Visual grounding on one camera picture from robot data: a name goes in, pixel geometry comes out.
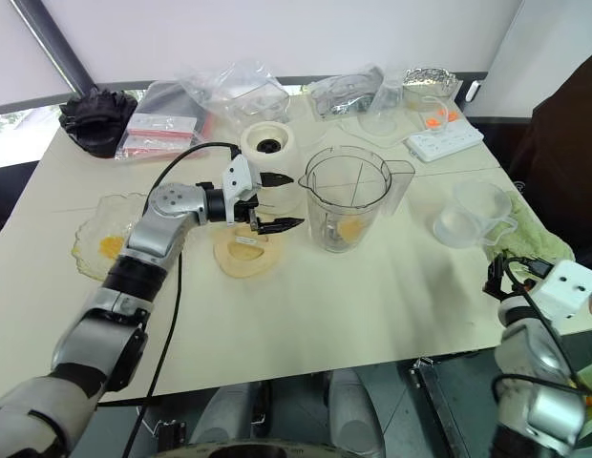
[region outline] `plastic measuring cup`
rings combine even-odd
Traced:
[[[307,188],[313,239],[334,253],[353,248],[379,210],[395,211],[413,175],[409,162],[384,160],[355,146],[334,146],[317,153],[298,180]]]
[[[510,218],[512,203],[496,185],[483,181],[465,181],[453,189],[453,200],[440,212],[433,224],[438,240],[453,248],[475,244],[495,245],[505,235],[515,232],[518,223]],[[489,238],[499,223],[506,227]]]

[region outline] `white robot part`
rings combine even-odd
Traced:
[[[592,293],[592,270],[571,260],[560,260],[530,292],[551,322],[570,318]]]
[[[235,203],[250,200],[262,189],[262,178],[255,165],[238,155],[222,174],[223,199],[226,207],[226,223],[235,223]]]

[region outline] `plate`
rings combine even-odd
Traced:
[[[124,240],[141,218],[145,199],[145,195],[133,193],[99,200],[95,215],[75,233],[71,254],[79,273],[105,280]]]

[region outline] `green cloth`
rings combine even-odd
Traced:
[[[574,260],[574,252],[570,246],[555,234],[548,232],[538,222],[519,193],[508,191],[506,195],[513,203],[513,211],[510,216],[517,221],[517,230],[511,234],[503,235],[494,246],[483,246],[489,261],[500,253],[507,256],[541,258],[549,262]],[[506,224],[503,222],[498,224],[487,237],[494,239],[496,234],[505,227]]]

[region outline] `power strip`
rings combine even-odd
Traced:
[[[482,139],[483,134],[468,121],[456,119],[448,123],[443,131],[427,130],[412,134],[406,144],[415,156],[424,162],[431,162],[475,146]]]

